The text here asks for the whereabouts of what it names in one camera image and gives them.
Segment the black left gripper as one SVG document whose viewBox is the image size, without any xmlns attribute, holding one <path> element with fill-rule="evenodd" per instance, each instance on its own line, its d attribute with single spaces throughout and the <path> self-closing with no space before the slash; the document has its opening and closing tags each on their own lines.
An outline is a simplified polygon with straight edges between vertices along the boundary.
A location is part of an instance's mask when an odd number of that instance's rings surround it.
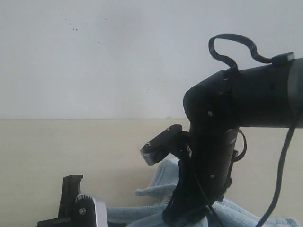
<svg viewBox="0 0 303 227">
<path fill-rule="evenodd" d="M 72 227 L 76 197 L 81 193 L 83 175 L 69 175 L 62 180 L 62 192 L 57 218 L 39 221 L 37 227 Z"/>
</svg>

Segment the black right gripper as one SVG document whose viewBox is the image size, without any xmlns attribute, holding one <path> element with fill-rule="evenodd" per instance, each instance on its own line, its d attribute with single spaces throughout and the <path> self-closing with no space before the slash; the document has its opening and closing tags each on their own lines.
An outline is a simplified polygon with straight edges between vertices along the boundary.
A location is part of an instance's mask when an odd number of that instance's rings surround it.
<svg viewBox="0 0 303 227">
<path fill-rule="evenodd" d="M 162 219 L 167 225 L 196 224 L 232 183 L 233 132 L 190 133 L 178 145 L 179 181 Z"/>
</svg>

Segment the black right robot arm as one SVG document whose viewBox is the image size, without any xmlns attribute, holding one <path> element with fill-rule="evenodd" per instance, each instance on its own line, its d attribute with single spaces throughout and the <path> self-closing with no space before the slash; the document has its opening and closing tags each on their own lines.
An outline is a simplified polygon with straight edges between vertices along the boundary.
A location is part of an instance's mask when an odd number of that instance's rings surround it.
<svg viewBox="0 0 303 227">
<path fill-rule="evenodd" d="M 195 224 L 230 187 L 240 127 L 301 128 L 303 61 L 236 72 L 219 71 L 186 92 L 190 122 L 178 144 L 179 182 L 162 218 L 170 227 Z"/>
</svg>

